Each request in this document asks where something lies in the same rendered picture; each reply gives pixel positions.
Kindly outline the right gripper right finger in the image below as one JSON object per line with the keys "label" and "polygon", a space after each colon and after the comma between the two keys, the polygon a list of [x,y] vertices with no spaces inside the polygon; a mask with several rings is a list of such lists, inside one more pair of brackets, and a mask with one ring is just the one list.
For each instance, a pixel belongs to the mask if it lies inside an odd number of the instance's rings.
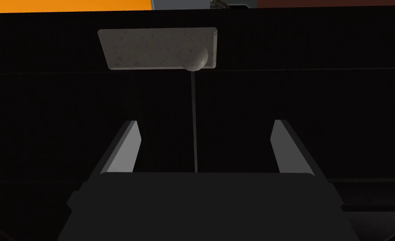
{"label": "right gripper right finger", "polygon": [[308,161],[307,150],[286,120],[275,120],[270,142],[280,173],[306,173],[313,176],[317,171]]}

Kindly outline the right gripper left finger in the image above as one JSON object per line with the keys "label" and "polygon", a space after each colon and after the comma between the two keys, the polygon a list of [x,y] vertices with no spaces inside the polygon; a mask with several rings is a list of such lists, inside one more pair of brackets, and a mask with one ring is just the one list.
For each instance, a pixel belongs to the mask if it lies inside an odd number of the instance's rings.
{"label": "right gripper left finger", "polygon": [[141,144],[138,123],[126,121],[98,163],[98,174],[132,172]]}

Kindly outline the grey stone drawer front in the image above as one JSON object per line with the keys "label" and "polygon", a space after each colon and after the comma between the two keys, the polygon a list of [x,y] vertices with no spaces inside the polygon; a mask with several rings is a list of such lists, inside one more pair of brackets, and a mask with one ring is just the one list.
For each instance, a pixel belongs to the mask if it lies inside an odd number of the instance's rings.
{"label": "grey stone drawer front", "polygon": [[216,67],[215,27],[101,29],[97,33],[111,70],[184,69],[178,53],[186,47],[205,47],[208,62],[202,69]]}

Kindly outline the grey round knob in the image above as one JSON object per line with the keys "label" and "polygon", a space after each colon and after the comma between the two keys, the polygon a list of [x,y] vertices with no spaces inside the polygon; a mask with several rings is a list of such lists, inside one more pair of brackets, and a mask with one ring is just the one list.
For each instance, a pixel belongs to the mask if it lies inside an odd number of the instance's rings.
{"label": "grey round knob", "polygon": [[191,72],[202,69],[208,62],[208,51],[205,47],[186,47],[178,53],[181,66]]}

